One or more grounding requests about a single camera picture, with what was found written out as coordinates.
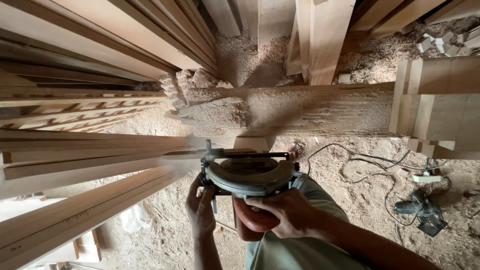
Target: wooden plank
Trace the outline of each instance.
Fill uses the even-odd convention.
[[[157,6],[179,29],[181,29],[216,64],[214,47],[211,47],[193,27],[187,16],[174,0],[153,0]]]
[[[313,0],[310,6],[309,84],[332,83],[354,0]]]
[[[480,2],[477,0],[453,0],[425,19],[425,23],[433,25],[468,16],[480,16]]]
[[[114,101],[162,101],[164,97],[81,97],[81,98],[0,98],[0,107],[39,106],[54,104],[76,104],[86,102]]]
[[[20,78],[17,75],[0,70],[0,86],[30,86],[36,87],[34,82]]]
[[[369,31],[404,0],[365,0],[353,12],[350,31]]]
[[[7,87],[0,86],[0,98],[24,97],[164,97],[164,92],[155,91],[123,91],[123,90],[96,90],[96,89],[75,89],[75,88],[48,88],[48,87]]]
[[[290,35],[295,19],[295,1],[258,0],[258,50],[274,38]]]
[[[16,269],[28,265],[44,253],[74,240],[181,177],[172,174],[170,168],[157,168],[154,171],[115,181],[49,208],[36,210],[28,216],[2,223],[0,266]],[[12,249],[10,245],[21,248]]]
[[[479,56],[414,60],[408,94],[480,93],[479,69]]]
[[[395,90],[393,94],[392,113],[390,114],[390,125],[388,130],[397,133],[396,127],[398,123],[398,111],[400,107],[400,99],[402,95],[407,94],[408,82],[410,80],[410,70],[412,60],[403,60],[398,63],[396,69]]]
[[[240,36],[240,28],[233,16],[229,0],[203,0],[220,33],[227,37]]]
[[[181,69],[216,72],[125,0],[54,1]]]
[[[301,70],[304,83],[308,83],[308,66],[310,60],[310,1],[295,0],[296,18],[299,32]]]
[[[387,37],[443,2],[445,0],[405,0],[370,29],[369,38]]]
[[[258,0],[245,0],[250,40],[258,42]]]
[[[191,0],[175,0],[175,2],[204,40],[207,41],[211,47],[215,47],[215,37],[198,12],[195,4]]]
[[[163,65],[165,65],[166,67],[170,68],[170,69],[173,69],[173,70],[176,70],[177,68],[172,65],[171,63],[169,63],[168,61],[165,61],[164,59],[161,59],[160,57],[144,50],[143,48],[140,48],[138,46],[136,46],[135,44],[132,44],[130,42],[128,42],[127,40],[111,33],[110,31],[107,31],[105,30],[104,28],[102,27],[99,27],[98,25],[90,22],[89,20],[83,18],[82,16],[62,7],[61,5],[55,3],[54,1],[52,0],[32,0],[32,2],[48,9],[48,10],[51,10],[53,12],[55,12],[56,14],[59,14],[63,17],[66,17],[68,18],[69,20],[71,21],[74,21],[82,26],[85,26],[86,28],[88,29],[91,29],[103,36],[106,36],[114,41],[116,41],[117,43],[120,43],[126,47],[128,47],[129,49],[132,49],[156,62],[159,62]]]
[[[285,59],[285,72],[287,76],[302,73],[302,64],[300,58],[300,40],[297,25],[297,15],[293,23],[292,36],[287,46],[287,58]]]
[[[15,75],[29,75],[37,77],[48,77],[58,79],[69,79],[77,81],[88,81],[104,84],[116,84],[125,86],[136,86],[138,82],[128,79],[107,77],[96,74],[89,74],[77,71],[57,69],[45,66],[33,66],[13,62],[0,61],[0,68]]]
[[[189,38],[177,25],[175,25],[170,18],[167,18],[167,16],[165,16],[165,14],[163,14],[150,0],[128,1],[138,11],[142,12],[144,16],[148,17],[157,26],[161,27],[164,31],[172,35],[172,37],[185,46],[185,48],[189,49],[197,57],[208,63],[210,66],[216,67],[216,60],[213,51],[209,51],[206,48],[200,48],[200,46],[195,44],[191,38]]]
[[[421,95],[413,135],[420,140],[455,141],[466,100],[475,95]]]
[[[154,80],[152,78],[127,71],[120,67],[116,67],[105,62],[74,53],[72,51],[64,50],[7,30],[0,29],[0,37],[9,39],[0,39],[0,56],[9,60],[23,61],[58,68],[68,68],[77,71],[90,71],[101,74],[110,74],[141,82]]]
[[[175,71],[101,34],[26,0],[2,0],[1,28],[150,78]]]

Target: lumber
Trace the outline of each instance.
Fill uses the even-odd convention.
[[[128,79],[101,76],[96,74],[57,69],[45,66],[19,64],[6,61],[0,61],[0,69],[3,69],[15,75],[28,75],[36,77],[48,77],[126,86],[136,86],[138,84],[136,81]]]
[[[477,0],[453,0],[425,19],[425,23],[434,25],[468,16],[480,16],[480,2]]]
[[[98,72],[140,82],[153,80],[152,78],[127,71],[120,67],[7,30],[0,29],[0,37],[8,39],[0,39],[0,55],[11,60],[84,72]]]
[[[175,0],[175,2],[204,40],[207,41],[211,47],[215,47],[215,37],[192,0]]]
[[[250,40],[258,42],[258,0],[245,0]]]
[[[215,25],[220,33],[227,37],[240,36],[240,27],[233,15],[232,6],[229,0],[203,0]]]
[[[310,1],[295,0],[298,24],[301,70],[304,83],[308,83],[310,59]]]
[[[309,85],[332,83],[354,4],[354,0],[311,2]]]
[[[295,19],[295,1],[258,0],[258,50],[274,38],[290,35]]]
[[[425,13],[434,9],[445,0],[406,0],[379,21],[369,32],[369,38],[387,37]]]
[[[350,31],[369,31],[403,0],[365,0],[353,12]]]
[[[475,96],[421,95],[413,135],[420,140],[455,141],[466,101]]]
[[[32,0],[32,2],[46,8],[46,9],[49,9],[53,12],[55,12],[56,14],[59,14],[59,15],[62,15],[63,17],[66,17],[68,19],[70,19],[71,21],[74,21],[82,26],[85,26],[86,28],[88,29],[91,29],[103,36],[106,36],[114,41],[116,41],[117,43],[120,43],[126,47],[128,47],[129,49],[132,49],[156,62],[159,62],[163,65],[165,65],[166,67],[170,68],[170,69],[173,69],[175,70],[176,67],[174,65],[172,65],[171,63],[169,63],[168,61],[165,61],[164,59],[161,59],[160,57],[144,50],[143,48],[140,48],[130,42],[128,42],[127,40],[111,33],[110,31],[107,31],[106,29],[102,28],[102,27],[99,27],[98,25],[90,22],[89,20],[83,18],[82,16],[62,7],[61,5],[55,3],[54,1],[52,0]]]
[[[165,97],[81,97],[81,98],[0,98],[1,107],[77,104],[91,102],[117,102],[151,100],[162,101]]]
[[[125,0],[54,1],[181,69],[203,67],[216,72]]]
[[[274,88],[190,89],[190,104],[244,99],[247,128],[203,129],[196,136],[391,136],[394,82]]]
[[[2,0],[1,28],[158,78],[174,70],[27,0]]]
[[[154,172],[148,170],[3,222],[0,224],[0,266],[3,269],[26,266],[181,177],[172,173],[171,168],[153,170]]]
[[[297,26],[297,15],[293,23],[292,36],[287,46],[287,58],[285,58],[285,71],[287,76],[302,73],[302,64],[300,59],[300,41]]]

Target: wooden beam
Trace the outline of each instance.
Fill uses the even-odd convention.
[[[203,0],[220,33],[227,37],[240,36],[240,28],[235,20],[229,0]]]
[[[37,77],[68,79],[77,81],[88,81],[104,84],[115,84],[125,86],[136,86],[138,82],[133,80],[107,77],[96,74],[70,71],[45,66],[33,66],[13,62],[0,61],[0,68],[15,75],[28,75]]]
[[[27,0],[1,0],[0,27],[150,78],[175,71]]]
[[[0,56],[12,61],[29,62],[32,64],[66,68],[83,72],[97,72],[140,82],[154,81],[153,78],[139,75],[120,67],[4,29],[0,29],[0,37],[8,39],[0,39]]]
[[[27,266],[98,227],[181,178],[172,171],[148,170],[2,222],[1,268]]]
[[[313,0],[310,6],[309,84],[332,83],[354,0]]]
[[[387,37],[443,2],[445,0],[405,0],[370,30],[369,37]]]
[[[425,19],[425,23],[434,25],[468,16],[480,16],[480,2],[476,0],[453,0]]]
[[[258,0],[258,50],[274,38],[290,34],[295,19],[295,1]]]
[[[0,98],[1,107],[39,106],[54,104],[76,104],[86,102],[114,102],[114,101],[138,101],[157,100],[162,101],[164,97],[81,97],[81,98]]]
[[[181,69],[203,67],[216,73],[214,67],[195,56],[125,0],[54,1]]]
[[[353,12],[350,31],[369,31],[404,0],[365,0]]]
[[[299,32],[301,70],[304,83],[308,83],[310,60],[310,1],[295,0],[295,4],[297,7],[296,18]]]
[[[207,41],[211,47],[215,47],[215,37],[213,36],[207,24],[198,12],[197,7],[192,2],[192,0],[175,0],[175,2],[185,14],[185,16],[187,16],[193,27],[195,27],[195,29],[197,29],[200,35],[202,35],[204,40]]]

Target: wooden board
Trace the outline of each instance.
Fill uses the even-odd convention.
[[[84,72],[90,71],[92,73],[109,74],[141,82],[153,80],[152,78],[127,71],[120,67],[7,30],[0,29],[0,37],[8,39],[0,40],[0,56],[9,60]]]
[[[304,83],[308,83],[310,60],[310,1],[295,0],[296,18],[299,32],[301,70]]]
[[[396,127],[398,123],[398,111],[400,108],[400,99],[402,95],[407,94],[408,82],[410,80],[410,70],[412,60],[403,60],[398,63],[396,69],[395,90],[393,94],[392,113],[390,115],[390,126],[388,130],[397,133]]]
[[[287,76],[302,73],[302,64],[300,58],[300,40],[297,25],[297,15],[293,23],[292,36],[287,46],[287,58],[285,59],[285,72]]]
[[[142,172],[2,222],[0,266],[16,269],[28,265],[73,241],[181,177],[170,171],[157,168]]]
[[[445,0],[406,0],[398,5],[385,18],[370,29],[370,38],[387,37],[411,22],[420,18],[425,13],[434,9]]]
[[[215,37],[198,12],[197,7],[192,0],[175,0],[175,2],[185,16],[187,16],[193,27],[195,27],[195,29],[197,29],[200,35],[204,38],[204,40],[207,41],[211,47],[214,47],[216,42]]]
[[[174,70],[26,0],[2,0],[1,28],[125,68],[150,78]]]
[[[191,104],[243,98],[248,128],[211,128],[196,136],[391,136],[394,82],[274,88],[190,89]]]
[[[250,40],[258,42],[258,0],[245,0]]]
[[[258,50],[272,39],[287,37],[295,19],[295,1],[258,0]]]
[[[461,19],[468,16],[480,16],[480,2],[477,0],[453,0],[425,19],[428,25]]]
[[[354,0],[312,1],[309,85],[332,83],[354,4]]]
[[[235,20],[229,0],[203,0],[220,33],[227,37],[240,36],[240,27]]]
[[[138,82],[133,80],[101,76],[96,74],[89,74],[77,71],[70,71],[64,69],[57,69],[45,66],[33,66],[26,64],[19,64],[14,62],[0,61],[0,69],[10,72],[15,75],[28,75],[37,77],[48,77],[78,81],[88,81],[104,84],[116,84],[126,86],[136,86]]]
[[[365,0],[353,12],[350,31],[369,31],[404,0]]]
[[[181,69],[216,72],[125,0],[54,1]]]

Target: sawdust-covered floor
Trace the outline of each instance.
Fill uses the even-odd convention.
[[[462,33],[478,19],[464,19],[431,27],[433,30],[452,30]],[[435,49],[424,54],[418,53],[415,41],[425,31],[423,25],[415,25],[415,30],[407,35],[395,34],[390,37],[365,40],[363,34],[348,34],[340,56],[338,72],[351,72],[352,83],[379,83],[395,80],[396,63],[403,59],[419,57],[441,57]],[[254,87],[300,85],[299,75],[285,77],[283,58],[288,38],[274,40],[257,54],[256,46],[246,33],[240,37],[217,37],[219,78],[230,81],[234,86],[243,84]],[[465,48],[459,53],[468,55]],[[185,136],[190,127],[178,121],[163,118],[170,110],[168,103],[137,115],[128,121],[112,127],[109,133],[174,135]],[[273,151],[282,151],[291,138],[277,138]],[[301,171],[307,171],[306,157],[321,146],[332,142],[339,143],[353,151],[399,160],[407,150],[404,138],[341,138],[331,137],[317,143],[314,138],[298,138],[303,146],[300,157]],[[419,184],[411,178],[394,174],[398,167],[389,169],[392,176],[374,176],[358,184],[356,181],[371,173],[380,172],[378,167],[361,161],[348,161],[352,155],[338,147],[325,149],[312,160],[312,177],[345,210],[350,221],[362,228],[385,236],[405,247],[425,256],[442,269],[480,269],[480,215],[472,220],[468,217],[480,209],[479,196],[465,197],[464,192],[480,190],[480,163],[477,161],[450,161],[441,172],[442,181],[434,184]],[[422,168],[425,157],[410,154],[406,165]],[[175,184],[162,190],[144,202],[154,219],[149,230],[129,234],[121,227],[119,217],[106,222],[97,231],[102,248],[103,260],[92,267],[107,269],[162,269],[192,270],[193,245],[191,229],[183,210],[188,187],[194,179],[196,169]],[[121,178],[110,177],[65,188],[50,190],[48,196],[72,196],[79,192],[109,183]],[[399,200],[407,200],[414,189],[431,193],[434,201],[444,211],[448,227],[435,238],[431,238],[415,226],[398,227],[384,208],[385,194],[391,191],[387,206],[392,210]],[[231,201],[218,200],[217,219],[233,226]],[[411,217],[397,218],[409,222]],[[225,270],[244,269],[245,245],[234,233],[224,230],[214,235],[222,265]]]

